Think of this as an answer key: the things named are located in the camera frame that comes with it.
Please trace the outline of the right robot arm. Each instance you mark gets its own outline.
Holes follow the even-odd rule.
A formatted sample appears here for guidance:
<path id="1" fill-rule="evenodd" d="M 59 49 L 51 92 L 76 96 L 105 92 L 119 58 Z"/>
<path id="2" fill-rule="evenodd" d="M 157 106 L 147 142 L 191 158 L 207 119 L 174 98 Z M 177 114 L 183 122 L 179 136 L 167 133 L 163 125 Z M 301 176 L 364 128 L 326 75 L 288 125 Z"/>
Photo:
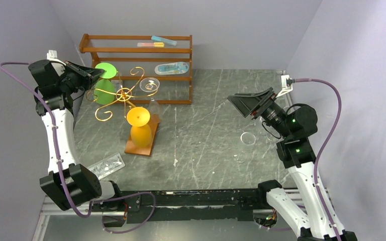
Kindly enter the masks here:
<path id="1" fill-rule="evenodd" d="M 294 104 L 287 113 L 276 102 L 272 88 L 256 94 L 236 93 L 227 100 L 242 114 L 252 119 L 262 118 L 262 126 L 274 128 L 280 135 L 276 144 L 279 159 L 293 178 L 301 195 L 302 210 L 286 194 L 276 180 L 258 185 L 256 202 L 262 208 L 271 207 L 287 222 L 298 240 L 357 240 L 339 220 L 321 181 L 318 158 L 309 142 L 317 132 L 317 114 L 307 104 Z"/>

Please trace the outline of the orange plastic wine glass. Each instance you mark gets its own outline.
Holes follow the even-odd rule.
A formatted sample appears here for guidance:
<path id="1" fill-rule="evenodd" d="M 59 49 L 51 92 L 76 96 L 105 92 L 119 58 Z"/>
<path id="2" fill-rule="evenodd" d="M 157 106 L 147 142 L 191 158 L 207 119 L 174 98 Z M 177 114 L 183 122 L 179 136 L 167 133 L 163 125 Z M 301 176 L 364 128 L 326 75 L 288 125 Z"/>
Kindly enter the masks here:
<path id="1" fill-rule="evenodd" d="M 136 147 L 147 147 L 152 141 L 152 132 L 148 125 L 150 118 L 149 111 L 144 107 L 134 107 L 127 113 L 126 119 L 131 125 L 131 140 Z"/>

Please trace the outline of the green plastic wine glass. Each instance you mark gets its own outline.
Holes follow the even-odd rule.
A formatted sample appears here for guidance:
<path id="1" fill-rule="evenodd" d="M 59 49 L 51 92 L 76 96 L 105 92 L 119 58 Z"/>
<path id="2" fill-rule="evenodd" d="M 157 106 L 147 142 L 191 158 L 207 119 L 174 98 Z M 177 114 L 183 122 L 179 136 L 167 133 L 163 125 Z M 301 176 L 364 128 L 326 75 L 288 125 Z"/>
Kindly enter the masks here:
<path id="1" fill-rule="evenodd" d="M 115 99 L 115 87 L 111 79 L 117 75 L 117 69 L 111 63 L 102 62 L 96 65 L 96 68 L 104 70 L 100 80 L 95 85 L 94 95 L 96 103 L 107 105 Z"/>

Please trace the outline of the clear wine glass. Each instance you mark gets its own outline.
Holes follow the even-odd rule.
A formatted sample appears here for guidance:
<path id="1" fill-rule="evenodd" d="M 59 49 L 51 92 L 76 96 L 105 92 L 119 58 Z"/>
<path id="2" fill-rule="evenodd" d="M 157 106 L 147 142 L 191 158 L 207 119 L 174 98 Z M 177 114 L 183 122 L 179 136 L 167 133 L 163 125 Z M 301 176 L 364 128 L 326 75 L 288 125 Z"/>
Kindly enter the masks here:
<path id="1" fill-rule="evenodd" d="M 160 82 L 157 78 L 147 77 L 140 81 L 140 89 L 150 97 L 148 111 L 150 113 L 150 121 L 158 124 L 161 121 L 161 108 L 154 95 L 157 94 L 160 87 Z"/>
<path id="2" fill-rule="evenodd" d="M 238 164 L 242 164 L 250 161 L 252 157 L 253 155 L 250 152 L 239 152 L 233 155 L 233 160 Z"/>

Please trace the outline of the small clear glass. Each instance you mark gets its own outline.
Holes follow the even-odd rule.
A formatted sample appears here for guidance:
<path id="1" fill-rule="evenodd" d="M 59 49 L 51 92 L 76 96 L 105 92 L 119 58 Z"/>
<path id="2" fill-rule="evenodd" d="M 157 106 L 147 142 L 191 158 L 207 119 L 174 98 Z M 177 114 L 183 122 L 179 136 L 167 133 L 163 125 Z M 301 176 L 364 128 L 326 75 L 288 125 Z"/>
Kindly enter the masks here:
<path id="1" fill-rule="evenodd" d="M 240 142 L 246 146 L 252 146 L 256 143 L 256 136 L 251 132 L 244 132 L 240 136 Z"/>

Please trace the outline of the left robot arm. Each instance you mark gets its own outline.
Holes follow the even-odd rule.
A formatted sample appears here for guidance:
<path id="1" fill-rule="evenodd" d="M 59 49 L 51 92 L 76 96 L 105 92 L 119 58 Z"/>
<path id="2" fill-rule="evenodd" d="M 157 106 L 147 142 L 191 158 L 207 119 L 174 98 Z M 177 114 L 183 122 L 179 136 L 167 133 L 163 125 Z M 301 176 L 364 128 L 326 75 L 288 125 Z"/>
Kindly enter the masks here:
<path id="1" fill-rule="evenodd" d="M 113 181 L 101 182 L 79 162 L 74 141 L 73 93 L 89 90 L 104 70 L 70 61 L 47 58 L 31 63 L 30 73 L 38 84 L 34 92 L 36 112 L 46 128 L 49 144 L 48 174 L 40 187 L 63 211 L 90 201 L 103 199 L 111 211 L 119 210 L 124 198 Z"/>

